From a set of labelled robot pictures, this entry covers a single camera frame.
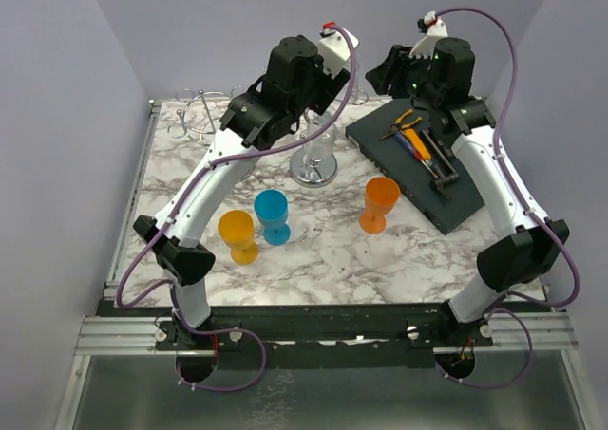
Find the clear wine glass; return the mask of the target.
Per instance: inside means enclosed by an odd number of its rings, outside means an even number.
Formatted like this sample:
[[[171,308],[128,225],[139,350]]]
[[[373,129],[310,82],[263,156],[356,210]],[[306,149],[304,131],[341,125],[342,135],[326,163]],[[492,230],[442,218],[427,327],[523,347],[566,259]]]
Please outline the clear wine glass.
[[[328,121],[327,116],[314,116],[307,121],[307,130],[304,139],[320,130]],[[315,165],[328,158],[333,153],[334,143],[337,137],[337,127],[333,124],[314,140],[304,145],[304,162]]]

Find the orange plastic goblet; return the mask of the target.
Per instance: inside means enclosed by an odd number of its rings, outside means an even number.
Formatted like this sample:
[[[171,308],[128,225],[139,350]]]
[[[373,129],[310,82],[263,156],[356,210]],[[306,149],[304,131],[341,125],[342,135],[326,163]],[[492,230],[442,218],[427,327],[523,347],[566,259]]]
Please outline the orange plastic goblet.
[[[368,234],[379,234],[386,228],[386,215],[401,195],[398,184],[387,177],[372,178],[365,188],[365,210],[359,224]]]

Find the tall chrome glass rack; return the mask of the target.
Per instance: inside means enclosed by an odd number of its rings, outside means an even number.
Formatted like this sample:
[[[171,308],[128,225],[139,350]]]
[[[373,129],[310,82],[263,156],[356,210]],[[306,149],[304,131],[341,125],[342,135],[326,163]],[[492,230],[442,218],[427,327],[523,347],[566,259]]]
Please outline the tall chrome glass rack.
[[[304,114],[306,121],[306,129],[300,134],[300,139],[305,140],[303,136],[307,130],[307,121],[314,116],[327,116],[329,119],[333,116],[335,108],[330,106],[326,111],[319,115],[311,110],[307,110]],[[338,171],[337,159],[332,151],[332,154],[315,165],[310,165],[304,162],[304,145],[297,149],[290,161],[290,175],[296,183],[309,188],[320,188],[330,184],[336,177]]]

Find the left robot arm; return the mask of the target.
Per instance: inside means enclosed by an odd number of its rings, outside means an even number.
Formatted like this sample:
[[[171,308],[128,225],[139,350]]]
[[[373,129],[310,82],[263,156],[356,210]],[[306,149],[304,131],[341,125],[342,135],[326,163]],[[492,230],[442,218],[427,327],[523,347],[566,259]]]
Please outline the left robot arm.
[[[173,284],[178,337],[187,347],[202,348],[211,335],[204,279],[215,257],[200,243],[208,222],[261,157],[280,152],[276,142],[295,132],[306,111],[322,114],[342,90],[352,90],[358,45],[340,27],[317,43],[302,35],[281,39],[265,72],[229,102],[193,174],[155,215],[136,219],[144,249]]]

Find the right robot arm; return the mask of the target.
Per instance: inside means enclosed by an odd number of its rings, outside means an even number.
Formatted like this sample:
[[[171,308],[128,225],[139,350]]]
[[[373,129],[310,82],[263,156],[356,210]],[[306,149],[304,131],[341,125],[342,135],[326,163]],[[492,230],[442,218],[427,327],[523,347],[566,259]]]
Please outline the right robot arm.
[[[380,95],[411,98],[429,113],[431,130],[443,140],[471,177],[498,240],[481,251],[476,275],[444,304],[439,339],[458,346],[471,323],[518,286],[548,273],[569,236],[564,220],[554,220],[532,197],[498,138],[485,101],[471,95],[475,54],[464,39],[436,41],[426,56],[394,45],[366,79]]]

